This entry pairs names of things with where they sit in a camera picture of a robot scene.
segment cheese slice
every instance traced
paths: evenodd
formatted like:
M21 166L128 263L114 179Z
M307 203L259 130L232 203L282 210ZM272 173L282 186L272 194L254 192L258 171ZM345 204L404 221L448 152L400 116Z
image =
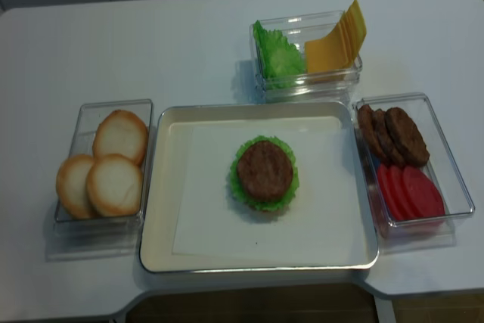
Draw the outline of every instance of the cheese slice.
M329 34L304 44L308 73L351 67L365 36L365 19L355 0Z

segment clear plastic container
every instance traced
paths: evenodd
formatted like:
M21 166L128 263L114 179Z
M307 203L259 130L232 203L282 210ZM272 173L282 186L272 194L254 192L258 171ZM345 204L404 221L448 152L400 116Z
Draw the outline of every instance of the clear plastic container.
M289 43L296 45L302 57L305 58L305 42L326 36L342 15L343 11L329 11L261 20L260 23L267 30L280 30ZM259 48L253 36L253 25L250 26L250 51L256 74L256 92L263 102L338 100L347 104L360 80L363 67L361 58L358 56L350 68L265 79Z
M456 222L472 216L475 207L445 140L429 98L421 93L363 98L356 103L355 111L364 104L369 105L373 110L401 107L417 124L427 144L427 150L430 152L429 162L421 170L439 189L445 206L444 216L396 221L384 202L378 184L377 168L380 162L369 151L361 136L358 123L355 122L358 152L365 174L375 225L380 236L384 239L398 239L411 236L435 237L452 234Z
M143 171L143 188L141 192L140 208L137 213L129 216L98 217L94 219L73 219L57 202L54 215L54 231L58 236L100 236L103 234L134 234L143 225L144 205L150 183L151 144L152 133L151 117L153 103L151 100L119 101L98 104L84 104L81 106L77 118L76 130L70 145L69 157L77 154L92 155L92 143L99 124L115 110L128 110L135 113L146 124L149 130L147 153L141 165Z

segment meat patty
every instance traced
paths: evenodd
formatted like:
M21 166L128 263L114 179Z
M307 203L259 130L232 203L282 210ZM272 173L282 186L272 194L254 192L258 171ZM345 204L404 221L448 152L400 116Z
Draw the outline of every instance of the meat patty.
M385 154L395 165L403 168L405 166L405 159L399 153L395 144L393 144L393 140L386 129L385 111L378 109L373 113L373 126L375 128L378 141L380 142L381 148Z
M400 107L392 107L386 112L385 122L395 146L407 163L416 167L425 166L430 153L411 117Z
M373 127L373 110L369 105L363 105L358 109L358 125L371 153L373 153L381 163L386 166L390 165L389 158L381 148L380 142L375 134Z
M276 144L258 141L240 157L237 176L248 195L271 202L282 198L290 187L293 166Z

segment tomato slice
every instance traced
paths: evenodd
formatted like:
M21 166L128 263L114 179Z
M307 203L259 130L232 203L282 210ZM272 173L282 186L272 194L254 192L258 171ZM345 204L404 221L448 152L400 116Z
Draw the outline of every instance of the tomato slice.
M403 190L418 215L423 218L444 216L444 201L436 186L419 169L406 166L402 173Z
M390 194L389 188L389 170L386 168L384 164L380 164L377 170L377 177L378 177L378 184L381 188L381 193L383 198L385 199L385 203L388 206L390 213L392 214L393 218L396 221L403 221L404 216L400 212L399 206L397 202L393 199L392 195Z
M404 219L417 219L422 217L418 214L418 210L407 198L403 191L402 170L397 166L389 168L389 192L398 204Z

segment plastic tray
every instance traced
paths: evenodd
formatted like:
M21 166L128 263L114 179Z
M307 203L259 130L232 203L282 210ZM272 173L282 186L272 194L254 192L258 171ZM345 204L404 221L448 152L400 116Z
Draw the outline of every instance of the plastic tray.
M260 23L267 30L282 31L288 41L296 45L302 57L305 57L305 42L326 36L342 15L343 11L329 11L261 20ZM253 69L256 74L256 91L262 101L265 102L337 100L347 104L353 89L359 83L360 72L363 67L361 58L358 56L350 68L266 79L262 73L259 49L253 37L253 26L250 26L250 50Z
M92 155L92 142L99 124L115 110L128 110L135 113L149 127L147 153L141 165L143 170L143 188L141 192L140 208L137 213L130 216L99 217L95 219L73 219L62 207L60 201L54 215L54 230L60 236L83 236L101 234L131 234L142 226L144 221L144 205L150 182L151 160L151 117L153 103L151 100L118 101L97 104L84 104L81 106L77 118L73 141L70 146L69 157L76 154Z
M456 223L472 216L475 207L429 98L422 93L363 98L356 103L355 110L364 104L368 104L373 110L401 107L415 121L430 152L430 160L421 170L439 189L445 204L444 216L396 221L384 203L378 185L376 171L379 161L371 154L357 129L361 164L365 170L368 194L380 236L385 239L405 239L411 236L433 237L452 234Z
M255 212L227 189L239 145L261 134L286 139L296 155L301 185L281 215ZM168 109L152 178L140 248L150 272L368 269L378 257L353 124L341 103ZM274 238L273 229L286 237Z

